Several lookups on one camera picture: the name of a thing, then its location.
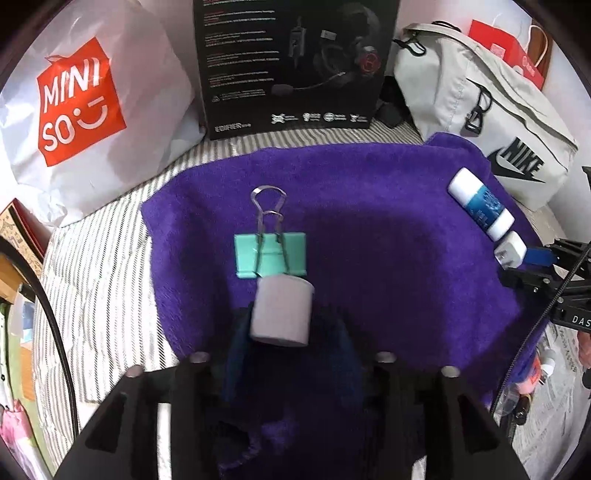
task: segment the white bottle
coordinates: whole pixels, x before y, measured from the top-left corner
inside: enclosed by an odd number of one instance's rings
[[[494,242],[500,240],[515,221],[509,210],[467,168],[453,177],[447,191]]]

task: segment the binder clip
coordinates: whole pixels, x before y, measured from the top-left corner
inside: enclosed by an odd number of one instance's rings
[[[256,197],[264,190],[275,190],[280,198],[273,210],[263,210]],[[263,185],[251,193],[251,201],[257,209],[256,234],[234,235],[236,250],[236,275],[238,278],[258,278],[287,274],[295,277],[306,275],[306,234],[283,232],[283,208],[287,194],[278,187]],[[275,233],[265,233],[264,219],[276,217]]]

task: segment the headphone box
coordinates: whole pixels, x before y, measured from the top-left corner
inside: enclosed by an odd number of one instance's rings
[[[209,138],[369,128],[399,0],[196,0]]]

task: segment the nike logo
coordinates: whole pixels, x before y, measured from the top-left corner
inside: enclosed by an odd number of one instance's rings
[[[510,179],[545,183],[542,180],[534,178],[534,173],[540,170],[544,165],[544,162],[519,138],[513,140],[513,143],[504,149],[503,152],[501,152],[502,150],[503,149],[500,148],[488,155],[488,160],[491,162],[491,170],[494,175],[498,177],[508,177]],[[499,163],[499,158],[513,166],[514,170],[503,167]]]

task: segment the headphone image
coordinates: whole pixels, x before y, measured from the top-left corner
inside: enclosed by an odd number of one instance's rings
[[[322,82],[307,87],[294,88],[278,84],[271,94],[287,96],[298,90],[312,90],[330,84],[340,88],[354,81],[372,78],[382,66],[376,45],[379,43],[381,26],[377,15],[359,3],[349,3],[339,9],[340,28],[337,32],[323,30],[320,51],[314,55],[315,70]],[[291,31],[289,56],[298,60],[304,55],[306,29],[298,19],[298,26]]]

